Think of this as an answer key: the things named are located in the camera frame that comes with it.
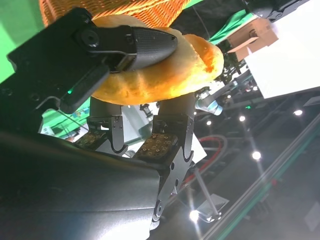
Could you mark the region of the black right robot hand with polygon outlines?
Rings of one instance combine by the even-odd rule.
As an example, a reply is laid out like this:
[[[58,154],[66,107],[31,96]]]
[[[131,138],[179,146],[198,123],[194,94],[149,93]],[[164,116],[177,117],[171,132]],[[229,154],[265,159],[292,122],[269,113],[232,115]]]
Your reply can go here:
[[[8,55],[0,85],[0,237],[3,240],[145,240],[193,158],[195,94],[160,104],[152,134],[124,157],[121,106],[92,100],[91,138],[41,134],[49,109],[74,113],[111,73],[169,57],[178,39],[122,25],[98,27],[74,8]]]

